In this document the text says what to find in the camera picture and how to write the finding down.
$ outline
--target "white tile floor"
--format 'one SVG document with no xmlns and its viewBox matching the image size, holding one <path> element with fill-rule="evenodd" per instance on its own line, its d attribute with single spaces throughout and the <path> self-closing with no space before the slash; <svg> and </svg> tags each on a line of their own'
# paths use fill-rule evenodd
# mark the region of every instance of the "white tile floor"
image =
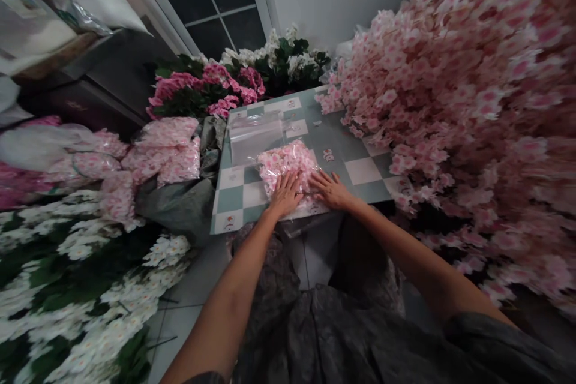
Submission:
<svg viewBox="0 0 576 384">
<path fill-rule="evenodd" d="M 341 217 L 336 219 L 312 228 L 302 237 L 283 241 L 302 290 L 317 283 L 327 284 L 332 275 Z M 160 344 L 148 352 L 152 362 L 149 384 L 157 384 L 168 369 L 229 262 L 227 235 L 212 237 L 184 278 L 164 295 L 178 303 L 160 302 L 159 311 L 148 322 L 151 327 L 149 345 Z"/>
</svg>

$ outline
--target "person's right hand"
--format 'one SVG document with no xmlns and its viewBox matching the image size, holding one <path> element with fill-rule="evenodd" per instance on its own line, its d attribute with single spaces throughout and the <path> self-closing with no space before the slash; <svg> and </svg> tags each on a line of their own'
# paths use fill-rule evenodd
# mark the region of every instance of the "person's right hand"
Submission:
<svg viewBox="0 0 576 384">
<path fill-rule="evenodd" d="M 350 211 L 352 206 L 361 202 L 359 198 L 348 192 L 335 172 L 332 172 L 332 178 L 324 171 L 312 173 L 310 185 L 320 191 L 314 197 L 332 209 Z"/>
</svg>

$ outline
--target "floor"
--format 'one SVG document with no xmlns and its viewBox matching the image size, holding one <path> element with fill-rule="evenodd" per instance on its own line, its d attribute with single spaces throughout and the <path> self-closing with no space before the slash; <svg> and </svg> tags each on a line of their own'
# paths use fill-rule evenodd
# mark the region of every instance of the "floor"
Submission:
<svg viewBox="0 0 576 384">
<path fill-rule="evenodd" d="M 284 240 L 302 290 L 318 283 L 327 284 L 330 280 L 337 259 L 340 221 L 341 216 L 336 215 L 299 237 Z M 177 303 L 161 301 L 158 312 L 148 322 L 151 327 L 149 345 L 156 347 L 149 350 L 152 370 L 148 384 L 160 381 L 226 268 L 229 259 L 226 240 L 226 235 L 213 236 L 184 278 L 165 294 Z M 412 286 L 405 285 L 404 297 L 407 318 L 426 331 L 437 331 L 426 305 Z"/>
</svg>

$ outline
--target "person's left hand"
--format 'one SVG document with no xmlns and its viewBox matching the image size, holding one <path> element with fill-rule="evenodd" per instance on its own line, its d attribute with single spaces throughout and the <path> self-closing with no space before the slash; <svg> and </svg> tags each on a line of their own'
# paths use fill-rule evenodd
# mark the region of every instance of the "person's left hand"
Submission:
<svg viewBox="0 0 576 384">
<path fill-rule="evenodd" d="M 297 173 L 281 175 L 276 183 L 276 189 L 268 209 L 274 212 L 278 218 L 292 213 L 304 197 L 303 194 L 298 192 L 299 186 L 300 176 Z"/>
</svg>

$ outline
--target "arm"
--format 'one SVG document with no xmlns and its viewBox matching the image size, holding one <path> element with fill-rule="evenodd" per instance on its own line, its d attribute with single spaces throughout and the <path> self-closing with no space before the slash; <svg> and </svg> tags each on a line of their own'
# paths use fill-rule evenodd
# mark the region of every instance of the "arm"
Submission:
<svg viewBox="0 0 576 384">
<path fill-rule="evenodd" d="M 181 384 L 204 372 L 217 372 L 230 381 L 272 231 L 302 199 L 296 192 L 299 183 L 295 174 L 278 179 L 270 206 L 210 293 L 161 384 Z"/>
<path fill-rule="evenodd" d="M 514 324 L 466 277 L 436 253 L 355 197 L 326 173 L 313 174 L 312 185 L 328 206 L 350 212 L 378 240 L 384 251 L 420 291 L 442 324 L 460 312 L 478 312 Z"/>
</svg>

